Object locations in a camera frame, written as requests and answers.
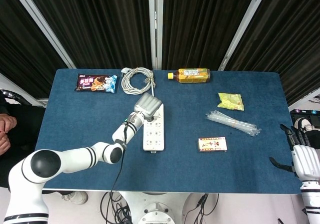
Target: white robotic arm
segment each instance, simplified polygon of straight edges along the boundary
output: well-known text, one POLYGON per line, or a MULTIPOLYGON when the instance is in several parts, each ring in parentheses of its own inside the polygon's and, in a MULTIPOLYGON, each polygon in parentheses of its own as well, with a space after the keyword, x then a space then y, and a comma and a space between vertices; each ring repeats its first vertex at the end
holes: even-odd
POLYGON ((279 164, 274 158, 269 158, 274 166, 294 172, 302 181, 300 190, 305 205, 305 210, 310 224, 320 224, 320 161, 316 150, 310 147, 305 133, 292 127, 296 134, 285 125, 281 124, 291 149, 292 166, 279 164))
POLYGON ((16 164, 9 174, 11 197, 4 224, 47 224, 49 211, 42 199, 45 183, 62 172, 92 168, 98 161, 117 163, 144 119, 151 119, 160 105, 161 101, 145 93, 112 135, 113 144, 98 142, 63 152, 38 150, 16 164))

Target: floor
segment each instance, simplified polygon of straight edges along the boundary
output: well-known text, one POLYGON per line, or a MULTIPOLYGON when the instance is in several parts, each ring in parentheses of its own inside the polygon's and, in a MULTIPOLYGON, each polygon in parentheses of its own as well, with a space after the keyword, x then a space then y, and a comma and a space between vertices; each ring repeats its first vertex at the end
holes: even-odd
MULTIPOLYGON (((43 199, 50 210, 49 224, 104 224, 100 214, 100 201, 103 192, 88 192, 86 204, 75 205, 61 199, 58 193, 44 195, 43 199)), ((201 194, 191 194, 183 208, 183 213, 193 209, 201 194)), ((205 205, 208 213, 216 203, 217 196, 210 194, 205 205)), ((10 193, 0 188, 0 220, 6 215, 10 193)), ((102 203, 105 210, 108 199, 102 203)), ((215 211, 205 217, 204 224, 308 224, 301 195, 265 194, 220 194, 215 211)), ((193 224, 197 211, 190 212, 186 224, 193 224)))

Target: white cable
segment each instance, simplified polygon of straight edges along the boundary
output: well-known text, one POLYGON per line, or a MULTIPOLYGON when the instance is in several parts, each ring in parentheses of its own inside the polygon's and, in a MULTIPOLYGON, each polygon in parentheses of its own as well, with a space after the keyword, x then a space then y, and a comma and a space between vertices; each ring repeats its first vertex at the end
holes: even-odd
POLYGON ((125 74, 121 81, 121 87, 126 94, 139 95, 152 88, 152 95, 154 96, 154 87, 156 86, 156 83, 154 80, 154 73, 151 70, 147 68, 124 68, 123 70, 121 70, 121 73, 125 74), (144 81, 146 83, 146 86, 142 89, 134 88, 130 84, 130 79, 136 73, 142 73, 146 76, 146 79, 144 81))

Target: power strip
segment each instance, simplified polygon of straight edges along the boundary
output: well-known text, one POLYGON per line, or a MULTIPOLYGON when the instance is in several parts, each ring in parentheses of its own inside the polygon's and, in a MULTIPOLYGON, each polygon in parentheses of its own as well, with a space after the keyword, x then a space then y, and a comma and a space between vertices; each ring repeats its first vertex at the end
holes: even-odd
POLYGON ((153 120, 143 124, 143 150, 151 153, 165 149, 164 104, 155 112, 153 120))

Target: plastic bottle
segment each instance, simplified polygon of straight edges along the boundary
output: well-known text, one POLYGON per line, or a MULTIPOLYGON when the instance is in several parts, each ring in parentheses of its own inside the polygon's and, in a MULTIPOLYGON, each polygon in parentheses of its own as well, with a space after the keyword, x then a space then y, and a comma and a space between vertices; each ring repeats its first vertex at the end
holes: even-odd
POLYGON ((168 79, 179 83, 208 83, 210 70, 208 68, 180 68, 175 73, 168 73, 168 79))

